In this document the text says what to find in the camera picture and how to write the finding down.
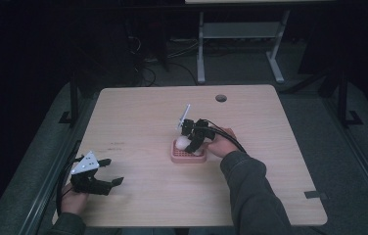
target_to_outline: metal stand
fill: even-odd
[[[199,23],[199,53],[197,55],[198,82],[204,84],[205,62],[203,59],[204,38],[275,38],[273,49],[266,52],[267,60],[278,83],[285,82],[276,55],[285,32],[285,27],[291,11],[285,11],[280,22],[270,23],[204,23],[204,12],[200,12]]]
[[[346,118],[346,93],[348,82],[345,77],[344,71],[342,71],[339,84],[339,104],[338,104],[338,117],[341,124],[348,128],[349,125],[363,124],[363,121],[355,111],[349,111],[352,119]]]
[[[281,70],[279,69],[278,63],[276,62],[276,54],[279,50],[279,45],[281,44],[282,37],[285,32],[285,27],[287,25],[288,17],[290,11],[285,11],[284,16],[279,24],[278,32],[276,34],[275,45],[273,46],[272,51],[266,52],[267,60],[269,61],[269,65],[272,68],[273,75],[275,76],[276,82],[284,83],[285,79],[282,76]]]
[[[78,118],[77,83],[74,75],[70,80],[70,109],[71,112],[64,112],[62,114],[59,123],[69,123],[70,128],[72,128]]]

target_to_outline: hand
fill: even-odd
[[[87,193],[76,193],[73,191],[71,183],[67,184],[63,190],[62,212],[69,212],[80,215],[86,207]]]
[[[236,135],[231,128],[221,129],[236,139]],[[226,157],[226,155],[233,151],[239,151],[239,149],[230,140],[217,133],[215,134],[214,140],[210,143],[204,143],[203,147],[220,158]]]

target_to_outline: white object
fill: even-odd
[[[187,104],[187,107],[185,108],[184,114],[181,116],[180,121],[178,122],[177,129],[180,128],[183,125],[185,116],[187,116],[188,111],[190,110],[190,104]]]
[[[189,146],[191,143],[191,140],[189,140],[187,137],[185,136],[180,136],[177,138],[177,140],[175,141],[175,148],[184,151],[185,148],[187,148],[187,146]]]
[[[81,172],[89,171],[99,168],[99,163],[96,160],[95,155],[90,151],[78,164],[71,170],[71,174],[78,174]]]

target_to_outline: table leg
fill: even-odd
[[[270,67],[273,71],[273,75],[275,76],[276,82],[278,83],[284,83],[285,80],[281,74],[278,63],[276,62],[276,54],[278,53],[279,45],[281,44],[290,12],[290,10],[285,11],[284,16],[282,17],[282,20],[279,24],[278,31],[276,33],[275,45],[273,46],[272,51],[266,52],[267,60],[269,61]]]
[[[203,59],[203,23],[204,12],[200,12],[200,24],[199,24],[199,54],[197,55],[197,81],[200,84],[206,82],[205,78],[205,61]]]

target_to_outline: white bracket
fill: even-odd
[[[96,168],[99,168],[99,163],[96,160],[95,155],[90,151],[85,157],[83,157],[77,166],[71,170],[71,174],[78,174]]]

